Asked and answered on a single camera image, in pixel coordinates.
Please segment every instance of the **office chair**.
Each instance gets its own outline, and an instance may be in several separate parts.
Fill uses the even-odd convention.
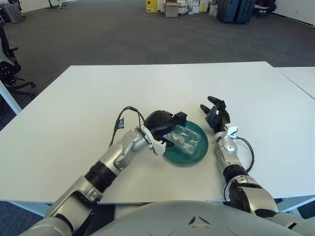
[[[30,85],[32,88],[36,87],[36,84],[33,82],[26,82],[21,85],[16,85],[18,82],[17,80],[23,80],[17,77],[15,74],[21,70],[21,66],[18,64],[14,51],[18,48],[9,48],[9,43],[6,38],[5,32],[3,27],[0,25],[0,80],[5,84],[8,85],[6,88],[10,93],[13,94],[20,94],[20,95],[27,95],[30,99],[34,99],[35,95],[31,92],[23,92],[18,91],[18,89],[24,88]]]

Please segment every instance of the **clear plastic container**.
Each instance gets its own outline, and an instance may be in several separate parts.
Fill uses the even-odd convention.
[[[177,148],[190,155],[195,152],[201,138],[196,132],[180,125],[176,125],[175,129],[164,137],[173,142]]]

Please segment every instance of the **green plate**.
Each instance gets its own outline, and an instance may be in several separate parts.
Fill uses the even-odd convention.
[[[191,165],[197,163],[204,158],[209,147],[207,135],[198,125],[187,121],[186,128],[196,132],[201,138],[193,154],[188,154],[176,146],[166,148],[164,156],[167,160],[177,165]]]

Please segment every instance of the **cardboard box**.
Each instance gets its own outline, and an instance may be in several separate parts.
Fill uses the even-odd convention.
[[[192,7],[192,12],[193,13],[199,13],[199,6],[193,6]]]
[[[177,17],[178,16],[178,4],[173,5],[175,3],[167,3],[165,6],[165,16],[166,17]]]
[[[199,0],[192,0],[192,6],[199,6]]]

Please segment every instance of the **suitcase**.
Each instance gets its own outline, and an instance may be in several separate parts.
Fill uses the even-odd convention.
[[[223,23],[233,23],[239,0],[220,0],[217,18]]]
[[[237,24],[248,23],[251,20],[254,6],[255,0],[240,0],[234,22]]]
[[[4,11],[13,23],[19,23],[25,20],[19,7],[15,4],[4,5]]]

